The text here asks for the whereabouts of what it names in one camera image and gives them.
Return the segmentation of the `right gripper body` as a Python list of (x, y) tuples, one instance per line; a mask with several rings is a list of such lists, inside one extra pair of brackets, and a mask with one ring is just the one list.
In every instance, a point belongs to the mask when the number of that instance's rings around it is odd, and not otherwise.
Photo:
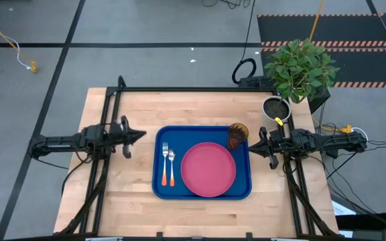
[(271, 169), (276, 169), (279, 165), (279, 161), (275, 156), (275, 153), (283, 153), (290, 151), (294, 148), (294, 145), (287, 139), (283, 139), (278, 131), (271, 131), (271, 136), (267, 136), (267, 129), (261, 127), (259, 129), (260, 140), (264, 140), (264, 145), (261, 149), (265, 150), (265, 157), (269, 158), (269, 166)]

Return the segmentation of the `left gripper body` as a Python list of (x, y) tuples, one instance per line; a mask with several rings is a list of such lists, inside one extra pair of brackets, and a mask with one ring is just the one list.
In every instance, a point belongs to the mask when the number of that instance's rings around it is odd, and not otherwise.
[(112, 121), (110, 124), (110, 138), (113, 145), (122, 145), (123, 156), (127, 159), (131, 158), (131, 152), (129, 146), (131, 145), (131, 137), (129, 136), (129, 121), (127, 117), (123, 115), (121, 122), (116, 123)]

